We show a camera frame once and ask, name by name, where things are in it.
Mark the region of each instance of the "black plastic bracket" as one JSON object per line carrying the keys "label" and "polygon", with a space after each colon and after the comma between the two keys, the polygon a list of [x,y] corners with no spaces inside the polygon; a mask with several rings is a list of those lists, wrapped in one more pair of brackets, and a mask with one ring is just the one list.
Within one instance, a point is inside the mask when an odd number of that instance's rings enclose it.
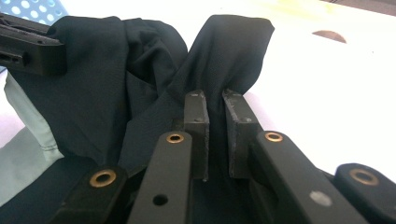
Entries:
{"label": "black plastic bracket", "polygon": [[222,97],[226,105],[229,175],[232,178],[250,178],[248,143],[262,131],[262,126],[242,94],[226,90]]}
{"label": "black plastic bracket", "polygon": [[45,36],[49,27],[0,13],[0,65],[41,76],[66,72],[66,47]]}
{"label": "black plastic bracket", "polygon": [[78,182],[49,224],[119,223],[129,200],[124,195],[127,179],[117,166],[93,169]]}
{"label": "black plastic bracket", "polygon": [[184,131],[192,137],[192,178],[206,181],[209,163],[209,116],[203,91],[186,94]]}
{"label": "black plastic bracket", "polygon": [[277,197],[274,223],[367,223],[283,133],[261,132],[251,145],[253,178]]}
{"label": "black plastic bracket", "polygon": [[128,224],[191,223],[191,155],[188,133],[160,136]]}
{"label": "black plastic bracket", "polygon": [[370,223],[396,223],[396,185],[377,170],[357,163],[341,165],[334,185]]}

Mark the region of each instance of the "light blue fabric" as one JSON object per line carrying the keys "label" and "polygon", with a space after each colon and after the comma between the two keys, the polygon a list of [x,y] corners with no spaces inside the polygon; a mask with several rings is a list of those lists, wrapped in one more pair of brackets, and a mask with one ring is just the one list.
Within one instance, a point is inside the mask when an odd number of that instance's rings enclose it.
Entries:
{"label": "light blue fabric", "polygon": [[10,73],[4,91],[26,128],[0,149],[0,206],[64,156],[50,126]]}

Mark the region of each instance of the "hole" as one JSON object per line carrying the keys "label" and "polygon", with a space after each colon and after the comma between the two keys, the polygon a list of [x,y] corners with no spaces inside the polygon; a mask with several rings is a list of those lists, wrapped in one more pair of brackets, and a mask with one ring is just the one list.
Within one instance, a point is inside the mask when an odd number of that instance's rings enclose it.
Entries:
{"label": "hole", "polygon": [[37,13],[36,11],[34,11],[34,10],[32,10],[32,11],[30,12],[30,15],[31,15],[33,18],[37,18],[37,17],[38,17],[38,13]]}
{"label": "hole", "polygon": [[12,60],[8,55],[0,54],[0,61],[10,63]]}
{"label": "hole", "polygon": [[48,1],[47,1],[47,5],[49,5],[49,7],[55,7],[55,1],[53,1],[53,0],[48,0]]}
{"label": "hole", "polygon": [[265,138],[271,142],[281,142],[283,140],[282,135],[279,133],[266,133]]}
{"label": "hole", "polygon": [[49,21],[53,21],[55,18],[53,18],[53,16],[52,16],[52,14],[49,14],[48,16],[47,16],[47,20],[49,20]]}
{"label": "hole", "polygon": [[24,8],[29,8],[30,7],[30,4],[29,4],[29,2],[28,1],[21,1],[21,6],[22,7],[24,7]]}
{"label": "hole", "polygon": [[11,8],[12,13],[19,15],[21,14],[21,10],[18,7],[12,7]]}
{"label": "hole", "polygon": [[109,178],[110,178],[109,174],[103,174],[103,175],[99,175],[98,177],[96,177],[96,181],[99,183],[103,183],[103,182],[106,182]]}
{"label": "hole", "polygon": [[364,173],[357,173],[356,177],[364,181],[373,181],[373,177]]}
{"label": "hole", "polygon": [[363,185],[376,186],[379,183],[378,178],[366,170],[353,169],[349,171],[349,174],[352,176],[352,178]]}
{"label": "hole", "polygon": [[61,10],[55,10],[55,15],[61,16],[62,15],[62,11]]}
{"label": "hole", "polygon": [[166,138],[166,140],[169,143],[179,143],[179,142],[182,142],[184,140],[184,137],[181,134],[174,133],[174,134],[169,135]]}
{"label": "hole", "polygon": [[44,6],[39,6],[38,9],[40,9],[40,11],[42,11],[42,12],[46,12],[47,11],[47,8],[44,7]]}
{"label": "hole", "polygon": [[172,140],[172,141],[178,141],[178,140],[180,140],[180,137],[174,135],[174,136],[171,136],[171,140]]}
{"label": "hole", "polygon": [[163,206],[168,203],[168,197],[164,194],[159,194],[152,199],[152,202],[157,206]]}

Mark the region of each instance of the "wrinkled cloth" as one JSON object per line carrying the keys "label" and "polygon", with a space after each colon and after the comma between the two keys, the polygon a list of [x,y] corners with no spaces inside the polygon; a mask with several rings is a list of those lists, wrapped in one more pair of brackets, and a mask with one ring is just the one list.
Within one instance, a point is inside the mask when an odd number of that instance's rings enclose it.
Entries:
{"label": "wrinkled cloth", "polygon": [[66,44],[67,73],[11,71],[46,119],[59,150],[130,174],[183,117],[184,96],[203,90],[210,118],[209,181],[194,183],[194,223],[254,223],[245,181],[228,176],[221,93],[257,80],[274,27],[265,19],[212,16],[191,50],[160,21],[64,17],[48,36]]}

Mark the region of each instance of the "dark cloth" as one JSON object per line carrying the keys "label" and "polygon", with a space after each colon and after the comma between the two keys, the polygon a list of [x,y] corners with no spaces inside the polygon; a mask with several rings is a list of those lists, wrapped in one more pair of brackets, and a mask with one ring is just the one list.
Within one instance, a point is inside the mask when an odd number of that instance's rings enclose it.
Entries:
{"label": "dark cloth", "polygon": [[209,181],[194,186],[194,223],[254,223],[247,183],[228,176],[221,93],[245,93],[262,70],[274,27],[265,19],[212,16],[190,52],[160,21],[65,17],[49,37],[66,44],[67,73],[11,71],[47,120],[61,152],[128,172],[149,162],[158,137],[203,90],[210,119]]}
{"label": "dark cloth", "polygon": [[28,188],[0,208],[0,223],[47,223],[78,181],[96,166],[90,158],[70,156],[57,160]]}

